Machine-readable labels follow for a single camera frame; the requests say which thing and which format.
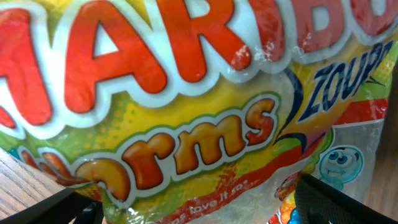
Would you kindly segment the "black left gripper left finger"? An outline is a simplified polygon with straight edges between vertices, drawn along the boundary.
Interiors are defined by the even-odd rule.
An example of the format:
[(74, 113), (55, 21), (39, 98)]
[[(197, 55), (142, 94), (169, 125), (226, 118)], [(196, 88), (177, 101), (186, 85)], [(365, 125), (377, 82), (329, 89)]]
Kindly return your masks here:
[(102, 203), (64, 189), (55, 195), (1, 220), (1, 224), (82, 223), (102, 224)]

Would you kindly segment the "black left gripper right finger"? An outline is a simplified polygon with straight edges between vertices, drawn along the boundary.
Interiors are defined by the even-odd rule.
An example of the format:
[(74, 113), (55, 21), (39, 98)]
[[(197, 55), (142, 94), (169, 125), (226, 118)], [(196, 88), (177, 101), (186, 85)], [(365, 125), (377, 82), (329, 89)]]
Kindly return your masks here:
[(397, 224), (309, 174), (300, 176), (295, 204), (303, 224)]

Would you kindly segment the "Haribo gummy worms bag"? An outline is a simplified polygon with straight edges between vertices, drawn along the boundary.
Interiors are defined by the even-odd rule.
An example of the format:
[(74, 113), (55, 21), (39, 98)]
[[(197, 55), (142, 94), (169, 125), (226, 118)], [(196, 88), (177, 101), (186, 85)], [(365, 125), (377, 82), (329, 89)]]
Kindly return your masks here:
[(396, 1), (2, 1), (1, 148), (109, 223), (293, 223), (364, 198), (396, 60)]

